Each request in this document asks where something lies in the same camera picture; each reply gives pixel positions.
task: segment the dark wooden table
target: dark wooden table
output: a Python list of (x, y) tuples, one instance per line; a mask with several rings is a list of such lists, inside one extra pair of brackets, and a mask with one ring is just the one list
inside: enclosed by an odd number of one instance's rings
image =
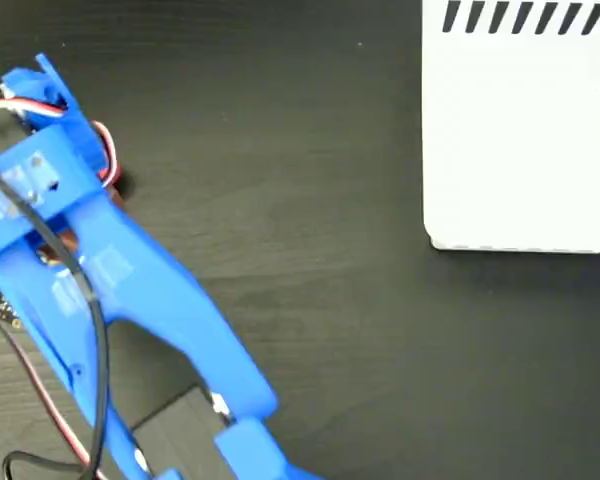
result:
[[(600, 479), (600, 257), (429, 247), (419, 2), (0, 1), (0, 74), (38, 51), (115, 134), (131, 214), (279, 393), (269, 426), (294, 462)], [(192, 381), (142, 332), (112, 343), (129, 422)], [(12, 448), (70, 457), (0, 341), (0, 460)]]

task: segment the black stripe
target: black stripe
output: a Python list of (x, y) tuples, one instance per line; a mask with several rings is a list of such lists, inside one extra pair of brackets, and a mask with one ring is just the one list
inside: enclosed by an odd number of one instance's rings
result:
[(496, 9), (493, 11), (493, 18), (491, 19), (491, 26), (489, 27), (489, 33), (496, 33), (500, 28), (502, 19), (509, 8), (509, 2), (498, 2), (496, 3)]
[(578, 12), (580, 12), (581, 8), (581, 3), (572, 3), (569, 5), (569, 8), (567, 8), (567, 13), (564, 15), (562, 25), (560, 25), (560, 30), (558, 30), (558, 35), (565, 35), (569, 31), (569, 28), (571, 28), (571, 25), (578, 16)]
[(453, 28), (453, 22), (456, 21), (456, 15), (458, 15), (459, 9), (459, 0), (449, 0), (449, 3), (447, 4), (447, 13), (444, 16), (444, 25), (442, 26), (443, 32), (447, 33), (451, 31)]
[(600, 3), (596, 3), (591, 10), (591, 15), (587, 19), (587, 23), (584, 24), (584, 28), (582, 29), (583, 35), (589, 35), (593, 31), (593, 27), (596, 26), (600, 20)]
[(527, 21), (527, 18), (529, 18), (529, 13), (531, 13), (532, 8), (533, 2), (522, 2), (520, 4), (520, 10), (518, 10), (518, 16), (513, 24), (512, 33), (517, 35), (522, 31), (522, 27), (524, 27), (524, 23)]
[(536, 27), (536, 35), (542, 35), (547, 29), (547, 25), (549, 25), (551, 17), (553, 17), (556, 8), (558, 8), (557, 2), (545, 3), (544, 10), (542, 10), (542, 15), (540, 15), (540, 21), (538, 22), (538, 26)]
[(469, 12), (469, 20), (467, 21), (467, 33), (473, 33), (476, 30), (478, 20), (480, 20), (480, 15), (482, 14), (482, 10), (484, 9), (484, 4), (485, 2), (483, 1), (476, 1), (473, 2), (473, 4), (471, 5), (471, 11)]

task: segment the white wire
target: white wire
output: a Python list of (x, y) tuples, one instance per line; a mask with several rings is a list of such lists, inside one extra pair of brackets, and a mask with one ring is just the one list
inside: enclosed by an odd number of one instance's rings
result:
[(21, 110), (25, 112), (38, 113), (47, 117), (58, 118), (64, 115), (64, 112), (56, 107), (47, 106), (43, 103), (36, 102), (34, 100), (28, 100), (25, 98), (1, 98), (0, 99), (0, 110), (1, 109), (12, 109)]
[(118, 164), (118, 154), (116, 153), (116, 144), (113, 141), (113, 136), (111, 132), (107, 128), (107, 126), (102, 122), (93, 121), (91, 122), (98, 133), (102, 136), (104, 143), (106, 145), (107, 155), (109, 157), (109, 172), (107, 176), (102, 180), (102, 186), (108, 187), (118, 176), (118, 170), (120, 169), (120, 165)]

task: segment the wood grain surface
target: wood grain surface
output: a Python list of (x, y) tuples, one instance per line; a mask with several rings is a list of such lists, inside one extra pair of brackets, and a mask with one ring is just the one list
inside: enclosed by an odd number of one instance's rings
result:
[[(430, 249), (419, 2), (0, 1), (0, 74), (37, 51), (112, 129), (130, 213), (279, 393), (269, 426), (293, 462), (336, 480), (600, 479), (600, 257)], [(192, 381), (129, 326), (112, 352), (129, 422)], [(12, 448), (70, 457), (0, 341), (0, 460)]]

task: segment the black plastic piece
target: black plastic piece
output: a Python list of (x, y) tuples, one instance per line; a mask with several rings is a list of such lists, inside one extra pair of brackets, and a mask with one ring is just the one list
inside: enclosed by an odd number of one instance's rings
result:
[(183, 480), (237, 480), (213, 442), (226, 427), (195, 387), (143, 421), (133, 434), (158, 476), (175, 468)]

